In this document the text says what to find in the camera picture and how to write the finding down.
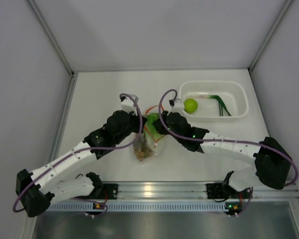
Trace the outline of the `green fake apple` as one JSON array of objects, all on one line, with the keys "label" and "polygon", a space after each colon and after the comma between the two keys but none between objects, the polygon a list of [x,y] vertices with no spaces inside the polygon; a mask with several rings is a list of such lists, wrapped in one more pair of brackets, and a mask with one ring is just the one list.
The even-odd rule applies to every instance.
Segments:
[{"label": "green fake apple", "polygon": [[193,98],[187,98],[184,102],[184,111],[188,114],[196,112],[198,109],[198,103]]}]

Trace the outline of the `green fake lettuce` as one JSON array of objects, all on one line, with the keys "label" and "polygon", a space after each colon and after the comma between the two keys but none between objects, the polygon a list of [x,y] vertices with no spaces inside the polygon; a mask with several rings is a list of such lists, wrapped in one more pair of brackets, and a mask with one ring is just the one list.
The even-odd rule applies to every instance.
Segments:
[{"label": "green fake lettuce", "polygon": [[155,129],[153,123],[159,119],[158,113],[150,113],[148,115],[146,115],[147,118],[147,122],[145,124],[145,129],[146,132],[150,135],[150,137],[157,141],[160,138],[160,134],[157,132],[157,130]]}]

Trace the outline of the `clear zip bag orange seal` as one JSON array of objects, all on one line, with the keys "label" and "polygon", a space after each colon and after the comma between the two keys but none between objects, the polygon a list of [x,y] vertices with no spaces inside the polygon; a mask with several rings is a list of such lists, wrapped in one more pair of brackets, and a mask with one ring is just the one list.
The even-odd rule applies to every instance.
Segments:
[{"label": "clear zip bag orange seal", "polygon": [[[158,105],[152,106],[152,107],[148,108],[147,110],[145,110],[144,113],[143,113],[143,116],[146,117],[146,115],[148,115],[150,113],[158,113]],[[165,135],[161,135],[159,140],[157,140],[157,141],[153,140],[150,137],[150,135],[146,132],[146,129],[144,127],[142,135],[137,138],[137,141],[135,141],[134,144],[139,142],[139,141],[140,142],[146,142],[148,144],[149,148],[153,151],[153,155],[151,157],[145,159],[144,161],[138,161],[135,154],[134,154],[134,151],[133,151],[133,154],[134,154],[136,160],[138,162],[143,163],[143,162],[148,161],[150,158],[156,157],[159,154],[161,154],[163,149],[164,149],[164,146],[165,146],[165,140],[164,139],[165,139]]]}]

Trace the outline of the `brown fake longan bunch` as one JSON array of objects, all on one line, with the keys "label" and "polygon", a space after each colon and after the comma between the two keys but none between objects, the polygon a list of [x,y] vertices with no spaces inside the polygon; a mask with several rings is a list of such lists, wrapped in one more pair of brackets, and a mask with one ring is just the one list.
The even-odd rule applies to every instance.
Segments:
[{"label": "brown fake longan bunch", "polygon": [[137,142],[133,145],[133,151],[138,161],[144,161],[145,159],[153,155],[153,151],[149,148],[146,142]]}]

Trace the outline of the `dark green fake vegetable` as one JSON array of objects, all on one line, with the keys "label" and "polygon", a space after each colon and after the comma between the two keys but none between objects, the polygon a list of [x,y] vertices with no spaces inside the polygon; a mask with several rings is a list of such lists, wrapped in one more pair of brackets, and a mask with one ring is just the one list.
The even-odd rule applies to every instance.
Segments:
[{"label": "dark green fake vegetable", "polygon": [[228,111],[224,101],[221,99],[219,95],[199,95],[199,94],[194,94],[192,95],[193,98],[200,98],[200,99],[209,99],[209,100],[216,100],[219,108],[219,115],[221,117],[224,116],[224,113],[227,114],[227,116],[231,117],[232,115]]}]

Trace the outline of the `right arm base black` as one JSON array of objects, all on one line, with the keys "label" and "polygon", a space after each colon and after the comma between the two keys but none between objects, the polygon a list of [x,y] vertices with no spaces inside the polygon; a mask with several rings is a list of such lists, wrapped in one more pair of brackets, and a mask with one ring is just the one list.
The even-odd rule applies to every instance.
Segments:
[{"label": "right arm base black", "polygon": [[227,195],[223,191],[221,183],[208,183],[206,184],[207,198],[208,199],[226,199]]}]

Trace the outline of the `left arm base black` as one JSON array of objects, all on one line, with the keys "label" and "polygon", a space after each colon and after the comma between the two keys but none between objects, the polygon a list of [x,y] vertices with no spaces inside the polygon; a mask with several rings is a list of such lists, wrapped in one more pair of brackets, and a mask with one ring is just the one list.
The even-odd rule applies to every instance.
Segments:
[{"label": "left arm base black", "polygon": [[99,189],[97,189],[94,199],[97,200],[116,200],[118,197],[118,184],[105,183]]}]

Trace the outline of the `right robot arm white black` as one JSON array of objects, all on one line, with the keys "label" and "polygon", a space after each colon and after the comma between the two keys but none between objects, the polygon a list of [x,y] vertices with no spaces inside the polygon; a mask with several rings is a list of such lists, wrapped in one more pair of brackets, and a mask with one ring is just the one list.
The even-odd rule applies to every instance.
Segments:
[{"label": "right robot arm white black", "polygon": [[229,198],[254,186],[281,190],[287,185],[292,159],[272,137],[265,137],[260,142],[225,138],[191,126],[179,113],[167,111],[158,116],[153,126],[158,133],[171,135],[191,152],[219,154],[249,164],[248,168],[227,173],[222,190]]}]

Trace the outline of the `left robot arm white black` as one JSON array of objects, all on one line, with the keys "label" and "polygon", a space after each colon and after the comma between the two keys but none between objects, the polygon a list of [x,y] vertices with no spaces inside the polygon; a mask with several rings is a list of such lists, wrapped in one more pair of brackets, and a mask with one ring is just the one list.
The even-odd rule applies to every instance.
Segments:
[{"label": "left robot arm white black", "polygon": [[146,122],[142,115],[115,111],[100,129],[91,132],[69,152],[38,169],[19,171],[15,191],[23,211],[33,218],[52,204],[68,199],[104,199],[104,184],[96,173],[90,172],[72,180],[67,180],[67,177],[86,164],[120,149],[119,144],[131,133],[142,133]]}]

